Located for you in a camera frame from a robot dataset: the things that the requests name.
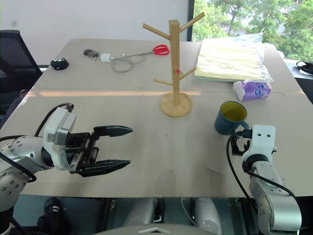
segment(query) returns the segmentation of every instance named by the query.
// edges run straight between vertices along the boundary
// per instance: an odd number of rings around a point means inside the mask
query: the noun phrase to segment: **mug handle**
[[[240,122],[240,125],[242,125],[244,129],[249,130],[249,125],[245,121]]]

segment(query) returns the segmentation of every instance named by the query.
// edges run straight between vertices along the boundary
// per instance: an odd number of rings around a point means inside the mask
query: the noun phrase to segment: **table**
[[[102,137],[97,142],[98,160],[125,159],[132,163],[111,174],[88,178],[56,169],[38,172],[37,181],[27,184],[23,193],[76,197],[243,196],[227,164],[228,136],[214,129],[220,104],[237,100],[230,84],[187,77],[181,87],[191,95],[193,110],[185,117],[170,118],[158,107],[160,95],[168,87],[152,82],[153,78],[169,77],[169,65],[164,62],[168,58],[151,55],[145,64],[120,75],[112,73],[109,65],[80,57],[82,50],[78,50],[76,58],[73,50],[111,44],[112,51],[119,51],[124,45],[145,51],[159,43],[85,39],[69,42],[60,56],[69,59],[70,67],[61,73],[48,68],[3,126],[1,135],[33,135],[53,106],[72,102],[73,112],[78,115],[73,133],[91,131],[97,125],[117,124],[134,129],[125,136]],[[182,43],[181,47],[181,70],[187,71],[196,63],[200,44]],[[275,50],[266,50],[266,62],[274,79],[274,91],[267,99],[243,102],[248,112],[246,121],[277,128],[275,167],[297,196],[313,195],[313,188],[305,184],[306,179],[313,177],[313,107]],[[157,69],[143,76],[154,68]],[[92,72],[84,79],[86,71]],[[249,177],[241,169],[241,157],[234,156],[232,161],[248,189]]]

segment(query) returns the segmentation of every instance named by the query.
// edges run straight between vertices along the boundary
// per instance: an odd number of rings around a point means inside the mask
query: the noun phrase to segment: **wooden mug tree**
[[[163,37],[170,41],[170,53],[171,53],[171,65],[172,65],[172,83],[161,81],[158,79],[154,79],[155,82],[159,82],[165,85],[169,85],[173,87],[173,92],[165,94],[161,97],[160,106],[161,110],[170,117],[179,118],[186,114],[188,114],[192,109],[192,100],[186,93],[179,92],[179,81],[184,77],[191,74],[197,68],[194,67],[188,72],[184,74],[180,74],[179,70],[179,35],[185,29],[189,28],[195,22],[204,17],[204,13],[202,12],[200,15],[193,18],[187,24],[182,27],[179,27],[178,20],[170,20],[169,21],[169,32],[170,35],[163,33],[152,26],[147,24],[143,24],[143,28]]]

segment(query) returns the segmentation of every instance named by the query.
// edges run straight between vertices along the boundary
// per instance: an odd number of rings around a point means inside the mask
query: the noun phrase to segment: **office chair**
[[[2,126],[15,109],[10,105],[16,107],[22,100],[20,91],[31,89],[42,75],[18,30],[0,30],[0,68]]]

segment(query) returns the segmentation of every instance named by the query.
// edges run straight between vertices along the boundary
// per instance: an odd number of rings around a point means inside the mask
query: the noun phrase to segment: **blue mug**
[[[249,125],[245,122],[246,116],[244,106],[235,101],[227,101],[220,107],[214,124],[215,129],[222,135],[234,134],[239,125],[249,129]]]

